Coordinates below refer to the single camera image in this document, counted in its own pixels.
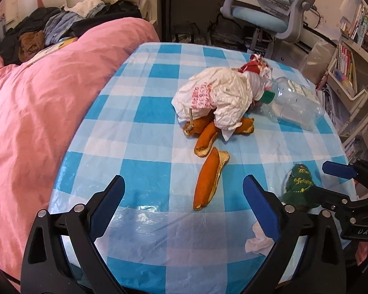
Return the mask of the white tissue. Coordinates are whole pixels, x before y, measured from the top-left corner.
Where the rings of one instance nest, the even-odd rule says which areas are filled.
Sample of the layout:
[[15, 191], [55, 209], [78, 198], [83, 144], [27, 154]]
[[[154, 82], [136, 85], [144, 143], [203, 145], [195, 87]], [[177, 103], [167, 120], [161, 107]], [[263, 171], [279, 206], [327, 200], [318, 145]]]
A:
[[256, 221], [252, 225], [252, 231], [254, 233], [254, 237], [249, 238], [246, 241], [245, 251], [247, 253], [261, 254], [263, 256], [268, 256], [275, 242], [273, 241], [272, 238], [269, 238], [265, 235], [258, 221]]

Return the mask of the green Christmas wrapper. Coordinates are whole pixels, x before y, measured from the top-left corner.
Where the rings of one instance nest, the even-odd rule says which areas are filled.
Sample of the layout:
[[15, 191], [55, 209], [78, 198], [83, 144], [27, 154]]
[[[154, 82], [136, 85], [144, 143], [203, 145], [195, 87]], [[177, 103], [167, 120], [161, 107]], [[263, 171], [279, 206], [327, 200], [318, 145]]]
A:
[[301, 212], [308, 212], [319, 206], [308, 196], [308, 189], [315, 184], [306, 165], [296, 163], [287, 174], [284, 185], [282, 201], [285, 204], [291, 204]]

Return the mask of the long orange peel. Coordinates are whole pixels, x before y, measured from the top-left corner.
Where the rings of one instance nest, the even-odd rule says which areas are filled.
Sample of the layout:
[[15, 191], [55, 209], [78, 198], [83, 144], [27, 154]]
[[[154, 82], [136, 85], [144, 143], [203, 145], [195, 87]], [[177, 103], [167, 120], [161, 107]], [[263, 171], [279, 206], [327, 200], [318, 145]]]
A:
[[195, 187], [193, 209], [195, 211], [206, 207], [215, 195], [223, 167], [229, 162], [227, 151], [220, 151], [213, 147], [206, 158]]

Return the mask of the clear plastic bottle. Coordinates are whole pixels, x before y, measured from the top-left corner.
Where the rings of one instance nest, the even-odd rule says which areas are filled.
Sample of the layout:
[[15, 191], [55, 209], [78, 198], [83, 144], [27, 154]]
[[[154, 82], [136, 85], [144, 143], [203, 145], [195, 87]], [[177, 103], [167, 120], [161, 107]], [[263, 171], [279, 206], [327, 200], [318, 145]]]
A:
[[265, 104], [274, 117], [303, 129], [312, 129], [325, 114], [312, 90], [286, 77], [269, 81], [259, 102]]

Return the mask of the orange peel strip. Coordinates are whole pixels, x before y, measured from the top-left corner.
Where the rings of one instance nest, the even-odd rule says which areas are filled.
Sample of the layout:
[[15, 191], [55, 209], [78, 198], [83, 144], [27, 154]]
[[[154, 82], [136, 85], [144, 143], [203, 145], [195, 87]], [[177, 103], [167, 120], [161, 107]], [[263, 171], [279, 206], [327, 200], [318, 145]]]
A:
[[215, 126], [214, 122], [210, 122], [198, 137], [194, 147], [194, 153], [198, 157], [206, 157], [220, 132], [221, 130]]

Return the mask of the small orange peel piece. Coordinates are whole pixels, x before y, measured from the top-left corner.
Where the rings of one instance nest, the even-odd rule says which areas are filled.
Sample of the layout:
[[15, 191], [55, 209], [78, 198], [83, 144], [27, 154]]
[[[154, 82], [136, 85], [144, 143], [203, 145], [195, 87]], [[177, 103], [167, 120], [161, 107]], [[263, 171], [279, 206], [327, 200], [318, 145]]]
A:
[[250, 135], [254, 132], [254, 118], [243, 117], [241, 125], [234, 131], [234, 134]]

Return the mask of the white bookshelf with books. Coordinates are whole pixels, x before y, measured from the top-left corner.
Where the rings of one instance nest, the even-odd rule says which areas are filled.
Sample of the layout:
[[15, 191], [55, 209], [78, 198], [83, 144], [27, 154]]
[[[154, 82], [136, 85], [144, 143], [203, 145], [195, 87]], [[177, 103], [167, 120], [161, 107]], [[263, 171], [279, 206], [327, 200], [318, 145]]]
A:
[[368, 158], [368, 6], [346, 3], [341, 36], [318, 95], [350, 162]]

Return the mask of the blue checkered plastic tablecloth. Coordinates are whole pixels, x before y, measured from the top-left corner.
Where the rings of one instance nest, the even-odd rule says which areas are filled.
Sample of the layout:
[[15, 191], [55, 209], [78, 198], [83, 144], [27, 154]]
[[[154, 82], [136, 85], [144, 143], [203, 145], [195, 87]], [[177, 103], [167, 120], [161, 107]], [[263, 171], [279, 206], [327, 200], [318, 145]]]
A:
[[111, 272], [125, 287], [149, 293], [238, 293], [263, 262], [247, 252], [255, 217], [243, 195], [253, 174], [282, 194], [296, 163], [316, 185], [354, 198], [354, 183], [324, 174], [325, 161], [345, 163], [328, 117], [312, 131], [254, 116], [254, 133], [218, 139], [230, 155], [217, 192], [201, 211], [193, 195], [204, 160], [184, 135], [171, 104], [176, 91], [202, 70], [238, 68], [247, 54], [176, 43], [145, 43], [121, 65], [89, 109], [58, 172], [49, 210], [88, 202], [121, 175], [125, 195], [103, 237], [96, 240]]

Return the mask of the pink duvet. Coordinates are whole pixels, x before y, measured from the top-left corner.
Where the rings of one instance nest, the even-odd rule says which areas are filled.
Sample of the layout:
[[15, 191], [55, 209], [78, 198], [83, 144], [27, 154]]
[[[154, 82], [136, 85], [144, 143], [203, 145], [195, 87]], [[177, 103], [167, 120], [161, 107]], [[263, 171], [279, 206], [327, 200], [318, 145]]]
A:
[[34, 218], [48, 206], [91, 104], [139, 45], [158, 39], [150, 22], [118, 19], [0, 76], [0, 268], [7, 274], [20, 278]]

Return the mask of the red white snack wrapper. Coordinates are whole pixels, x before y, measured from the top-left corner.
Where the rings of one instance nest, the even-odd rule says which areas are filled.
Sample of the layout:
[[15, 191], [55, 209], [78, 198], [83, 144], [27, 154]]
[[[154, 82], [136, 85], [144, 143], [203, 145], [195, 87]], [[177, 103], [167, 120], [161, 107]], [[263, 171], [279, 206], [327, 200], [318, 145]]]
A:
[[261, 77], [271, 80], [273, 68], [260, 54], [252, 54], [248, 63], [241, 66], [238, 71], [240, 73], [254, 72]]

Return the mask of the yellow book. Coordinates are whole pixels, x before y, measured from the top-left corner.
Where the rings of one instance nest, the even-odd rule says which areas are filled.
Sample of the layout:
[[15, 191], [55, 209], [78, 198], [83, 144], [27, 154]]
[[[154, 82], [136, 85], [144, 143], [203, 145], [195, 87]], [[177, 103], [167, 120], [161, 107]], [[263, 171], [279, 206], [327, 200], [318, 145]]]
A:
[[44, 57], [48, 56], [49, 54], [55, 53], [58, 50], [66, 47], [67, 45], [70, 45], [78, 40], [77, 37], [67, 38], [64, 39], [62, 42], [57, 43], [55, 45], [51, 45], [50, 47], [47, 47], [46, 49], [41, 50], [36, 55], [34, 55], [28, 62], [26, 62], [26, 66], [29, 67], [36, 63], [37, 61], [43, 59]]

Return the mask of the blue grey office chair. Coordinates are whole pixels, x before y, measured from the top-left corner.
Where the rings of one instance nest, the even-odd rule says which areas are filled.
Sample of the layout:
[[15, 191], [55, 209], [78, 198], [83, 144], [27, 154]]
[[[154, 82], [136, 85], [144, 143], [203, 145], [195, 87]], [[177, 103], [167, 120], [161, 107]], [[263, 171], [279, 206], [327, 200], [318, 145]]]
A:
[[296, 43], [301, 37], [304, 13], [315, 7], [315, 0], [257, 0], [261, 10], [234, 5], [224, 0], [221, 13], [229, 19], [246, 21], [255, 26], [249, 49], [254, 51], [260, 30], [278, 40]]

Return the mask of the pile of dark clothes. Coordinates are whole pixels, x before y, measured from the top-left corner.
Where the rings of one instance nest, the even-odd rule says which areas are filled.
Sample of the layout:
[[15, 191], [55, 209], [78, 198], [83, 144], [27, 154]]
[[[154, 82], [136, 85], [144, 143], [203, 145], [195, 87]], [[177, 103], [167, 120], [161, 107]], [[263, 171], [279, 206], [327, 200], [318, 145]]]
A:
[[126, 17], [142, 18], [130, 1], [84, 0], [72, 8], [39, 7], [5, 32], [0, 56], [5, 65], [21, 64], [64, 38], [80, 37], [95, 26]]

